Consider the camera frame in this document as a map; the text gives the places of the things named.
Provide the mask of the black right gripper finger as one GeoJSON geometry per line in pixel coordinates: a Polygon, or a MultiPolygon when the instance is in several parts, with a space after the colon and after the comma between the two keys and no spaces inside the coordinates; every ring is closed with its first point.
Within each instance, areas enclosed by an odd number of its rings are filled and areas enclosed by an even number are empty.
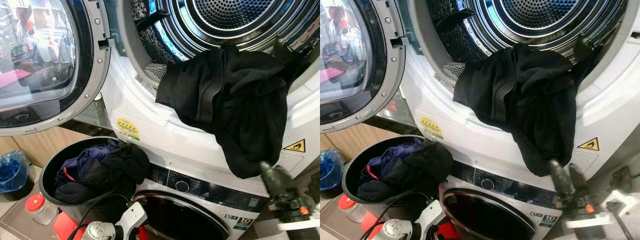
{"type": "Polygon", "coordinates": [[[301,196],[297,183],[282,166],[276,167],[276,187],[278,195],[286,195],[288,198],[298,198],[301,196]]]}
{"type": "Polygon", "coordinates": [[[286,171],[283,167],[272,166],[269,162],[259,162],[260,177],[270,198],[279,198],[287,194],[286,171]]]}
{"type": "Polygon", "coordinates": [[[573,183],[576,196],[585,197],[590,194],[588,182],[578,165],[569,163],[569,177],[573,183]]]}
{"type": "Polygon", "coordinates": [[[567,172],[556,158],[549,160],[551,180],[561,200],[571,200],[574,198],[576,190],[567,172]]]}

